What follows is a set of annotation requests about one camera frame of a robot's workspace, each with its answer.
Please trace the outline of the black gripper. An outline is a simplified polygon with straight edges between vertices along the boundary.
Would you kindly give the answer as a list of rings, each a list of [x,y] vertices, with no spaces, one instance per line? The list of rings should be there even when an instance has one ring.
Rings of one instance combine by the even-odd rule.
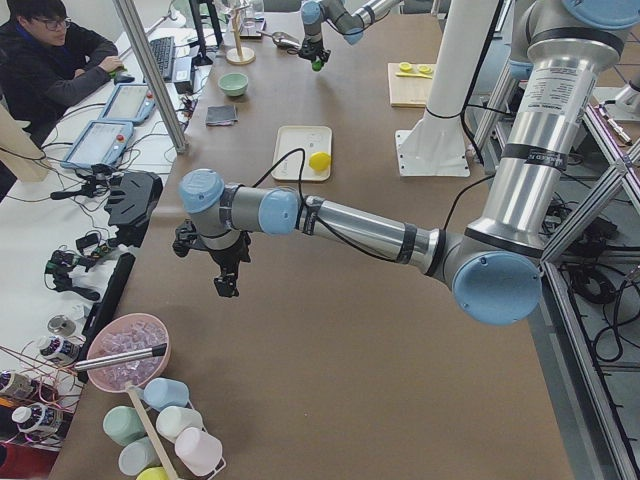
[[[200,234],[199,239],[214,262],[220,267],[221,275],[213,279],[218,295],[224,298],[238,297],[237,278],[240,264],[251,262],[249,233],[229,230],[219,236]]]
[[[330,51],[324,48],[322,40],[304,39],[298,50],[298,56],[312,64],[326,64],[329,61]]]

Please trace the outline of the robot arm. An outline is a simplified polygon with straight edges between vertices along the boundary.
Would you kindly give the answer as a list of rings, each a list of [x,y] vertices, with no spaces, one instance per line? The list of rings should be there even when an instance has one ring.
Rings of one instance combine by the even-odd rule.
[[[335,238],[375,258],[409,264],[447,285],[477,321],[509,325],[537,306],[539,229],[565,170],[598,76],[621,57],[639,21],[635,1],[535,1],[515,23],[510,62],[527,86],[482,215],[463,234],[424,230],[289,189],[226,183],[210,169],[186,174],[188,219],[174,251],[207,252],[223,297],[237,295],[250,234],[300,231]]]
[[[298,56],[319,72],[329,61],[331,51],[324,47],[322,25],[329,24],[350,45],[359,42],[367,28],[383,19],[400,1],[367,1],[349,13],[343,1],[303,1],[300,8],[304,38]]]

